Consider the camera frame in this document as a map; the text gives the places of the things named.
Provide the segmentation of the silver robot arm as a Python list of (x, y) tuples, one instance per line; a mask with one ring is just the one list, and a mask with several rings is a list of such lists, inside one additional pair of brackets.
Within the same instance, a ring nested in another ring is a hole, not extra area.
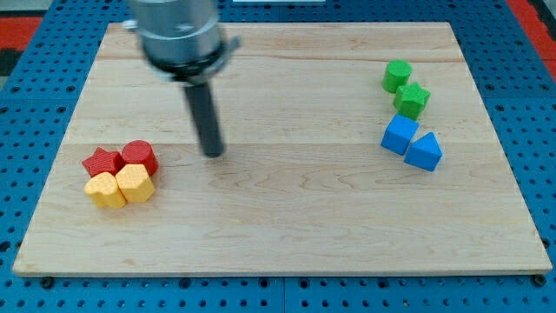
[(241, 46), (220, 26), (214, 0), (128, 0), (131, 29), (151, 66), (182, 85), (204, 156), (225, 151), (210, 80)]

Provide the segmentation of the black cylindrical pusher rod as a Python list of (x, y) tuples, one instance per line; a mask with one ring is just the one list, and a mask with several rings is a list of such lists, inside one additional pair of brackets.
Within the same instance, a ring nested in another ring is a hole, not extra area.
[(201, 83), (185, 87), (184, 92), (202, 154), (209, 158), (221, 156), (224, 144), (210, 85)]

